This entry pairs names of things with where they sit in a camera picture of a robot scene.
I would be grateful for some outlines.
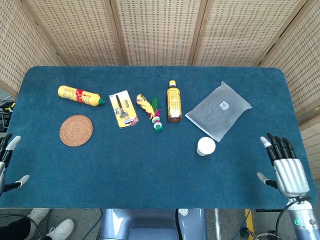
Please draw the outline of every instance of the clear plastic bag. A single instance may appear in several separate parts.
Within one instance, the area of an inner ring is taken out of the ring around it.
[[[241,114],[252,106],[224,81],[185,116],[220,142]]]

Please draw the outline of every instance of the white paper cup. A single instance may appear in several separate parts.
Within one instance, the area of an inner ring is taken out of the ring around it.
[[[206,156],[206,155],[212,154],[215,151],[215,149],[216,149],[215,141],[210,137],[205,136],[200,138],[200,140],[198,141],[196,152],[200,156]]]

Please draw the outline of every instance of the feather toy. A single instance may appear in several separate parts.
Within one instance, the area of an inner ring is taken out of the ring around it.
[[[136,96],[136,103],[143,108],[146,113],[150,116],[149,119],[152,119],[153,128],[156,132],[162,131],[162,123],[160,122],[161,111],[158,109],[158,98],[153,97],[151,104],[147,101],[147,98],[142,94]]]

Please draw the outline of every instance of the brown glass bottle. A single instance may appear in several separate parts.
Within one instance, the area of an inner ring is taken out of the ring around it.
[[[166,92],[168,121],[171,123],[178,123],[182,119],[182,108],[180,90],[176,87],[176,81],[169,82],[169,88]]]

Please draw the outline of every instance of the round rattan coaster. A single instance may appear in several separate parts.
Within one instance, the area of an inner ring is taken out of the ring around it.
[[[61,141],[70,147],[85,144],[93,132],[91,120],[84,115],[74,115],[65,120],[60,127]]]

